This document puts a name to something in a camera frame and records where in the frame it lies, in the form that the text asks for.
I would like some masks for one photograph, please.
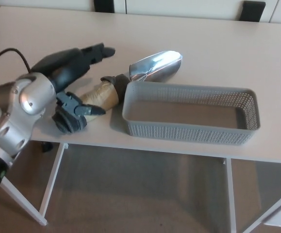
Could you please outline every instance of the white metal frame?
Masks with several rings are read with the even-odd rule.
[[[48,221],[45,219],[45,214],[47,212],[52,190],[55,184],[55,179],[65,149],[68,149],[68,144],[60,143],[39,211],[15,188],[15,186],[7,178],[4,177],[0,184],[0,187],[7,194],[9,194],[10,197],[42,226],[46,226],[48,223]]]
[[[55,184],[55,179],[65,149],[68,149],[68,144],[60,143],[39,211],[14,187],[14,185],[7,178],[3,178],[0,184],[1,188],[7,194],[9,194],[10,197],[13,200],[15,200],[16,203],[18,203],[33,219],[39,222],[40,225],[42,226],[46,226],[48,223],[47,220],[45,219],[45,214],[49,205],[50,197]],[[237,230],[236,230],[236,219],[235,219],[235,203],[234,203],[231,159],[230,158],[225,159],[224,164],[226,165],[227,183],[228,183],[230,232],[235,233],[237,232]],[[280,207],[281,207],[281,199],[279,199],[271,208],[269,208],[268,210],[264,211],[259,216],[257,216],[251,223],[249,223],[245,228],[243,228],[239,232],[243,232],[243,233],[251,232],[259,224],[264,222],[267,217],[279,213],[279,212],[275,213],[275,211],[277,211]]]

